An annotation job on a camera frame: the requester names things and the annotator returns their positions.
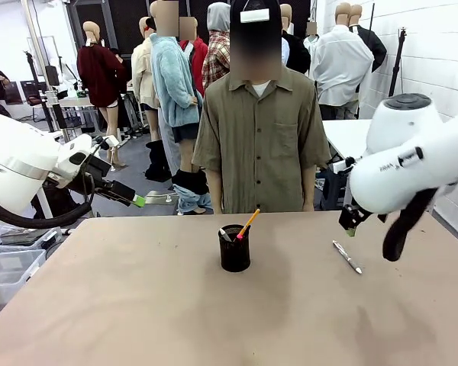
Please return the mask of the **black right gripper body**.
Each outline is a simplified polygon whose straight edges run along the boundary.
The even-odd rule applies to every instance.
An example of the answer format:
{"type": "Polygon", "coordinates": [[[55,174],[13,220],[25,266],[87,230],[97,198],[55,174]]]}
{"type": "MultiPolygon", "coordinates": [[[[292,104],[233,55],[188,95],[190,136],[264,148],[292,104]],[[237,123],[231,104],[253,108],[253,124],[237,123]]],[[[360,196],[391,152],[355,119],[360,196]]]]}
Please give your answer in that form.
{"type": "Polygon", "coordinates": [[[358,204],[345,204],[338,222],[345,230],[355,230],[370,215],[369,211],[364,210],[358,204]]]}

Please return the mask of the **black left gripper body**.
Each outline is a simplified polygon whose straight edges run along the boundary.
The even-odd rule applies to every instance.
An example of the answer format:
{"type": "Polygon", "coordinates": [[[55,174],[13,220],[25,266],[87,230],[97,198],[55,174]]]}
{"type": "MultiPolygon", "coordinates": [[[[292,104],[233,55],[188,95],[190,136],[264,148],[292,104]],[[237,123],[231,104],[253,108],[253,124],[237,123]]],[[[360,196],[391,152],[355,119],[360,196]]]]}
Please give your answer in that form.
{"type": "Polygon", "coordinates": [[[66,160],[70,168],[74,168],[76,175],[66,186],[79,194],[91,194],[93,191],[100,195],[111,193],[112,182],[105,180],[111,165],[105,160],[83,152],[76,152],[66,160]]]}

